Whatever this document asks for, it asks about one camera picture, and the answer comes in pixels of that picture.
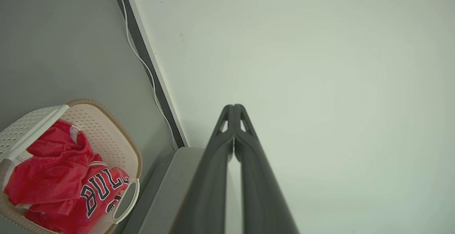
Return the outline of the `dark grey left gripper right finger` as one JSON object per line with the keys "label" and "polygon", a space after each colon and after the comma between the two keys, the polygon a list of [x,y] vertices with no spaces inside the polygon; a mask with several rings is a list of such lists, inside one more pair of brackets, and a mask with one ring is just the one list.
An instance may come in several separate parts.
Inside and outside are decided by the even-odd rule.
{"label": "dark grey left gripper right finger", "polygon": [[234,106],[235,155],[241,163],[243,232],[297,234],[284,199],[245,107]]}

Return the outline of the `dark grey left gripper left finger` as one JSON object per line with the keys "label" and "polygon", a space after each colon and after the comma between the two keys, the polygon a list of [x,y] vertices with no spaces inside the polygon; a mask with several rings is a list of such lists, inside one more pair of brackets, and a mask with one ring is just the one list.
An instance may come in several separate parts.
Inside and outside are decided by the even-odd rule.
{"label": "dark grey left gripper left finger", "polygon": [[226,174],[232,155],[233,105],[226,105],[172,225],[172,234],[224,234]]}

